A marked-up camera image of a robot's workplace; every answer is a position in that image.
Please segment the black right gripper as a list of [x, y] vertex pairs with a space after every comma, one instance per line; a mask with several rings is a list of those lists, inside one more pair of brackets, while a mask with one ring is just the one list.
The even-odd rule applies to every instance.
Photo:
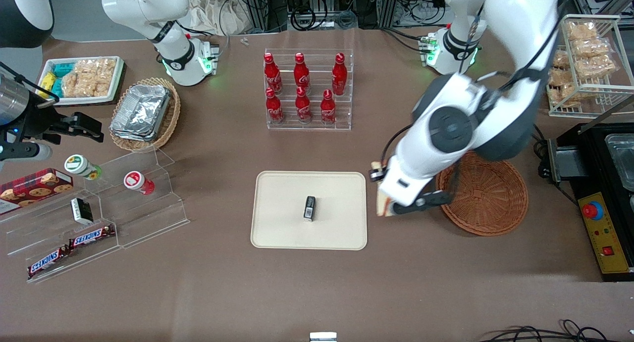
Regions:
[[70, 116], [59, 114], [54, 106], [38, 108], [45, 99], [30, 92], [29, 104], [23, 115], [21, 139], [37, 139], [39, 141], [61, 141], [61, 135], [86, 137], [95, 142], [104, 142], [104, 134], [100, 131], [102, 123], [81, 112]]

